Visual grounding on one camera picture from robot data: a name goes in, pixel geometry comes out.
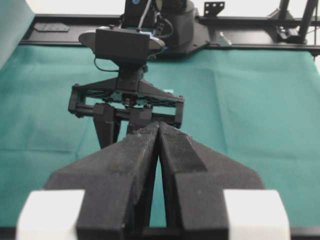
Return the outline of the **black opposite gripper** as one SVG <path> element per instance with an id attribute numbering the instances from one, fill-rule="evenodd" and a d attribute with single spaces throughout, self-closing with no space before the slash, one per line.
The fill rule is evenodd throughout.
<path id="1" fill-rule="evenodd" d="M 68 111 L 78 118 L 93 116 L 93 122 L 103 149 L 117 142 L 121 120 L 128 120 L 127 134 L 147 126 L 151 120 L 162 121 L 180 128 L 183 121 L 184 98 L 161 90 L 143 79 L 146 65 L 120 66 L 118 76 L 86 85 L 72 86 Z M 87 105 L 86 98 L 105 103 Z M 119 103 L 125 109 L 116 109 L 109 103 Z M 153 113 L 153 107 L 174 108 L 175 114 Z"/>

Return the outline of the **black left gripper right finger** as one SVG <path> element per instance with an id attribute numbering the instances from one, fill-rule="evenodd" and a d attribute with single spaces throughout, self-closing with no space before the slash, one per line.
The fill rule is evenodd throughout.
<path id="1" fill-rule="evenodd" d="M 169 227 L 184 232 L 226 232 L 223 190 L 265 188 L 256 171 L 166 123 L 159 124 L 158 136 Z"/>

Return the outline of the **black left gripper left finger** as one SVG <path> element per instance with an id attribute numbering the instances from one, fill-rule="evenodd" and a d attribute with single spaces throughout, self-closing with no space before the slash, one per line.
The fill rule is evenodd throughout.
<path id="1" fill-rule="evenodd" d="M 53 172 L 46 190 L 85 191 L 78 234 L 126 234 L 150 223 L 159 123 Z"/>

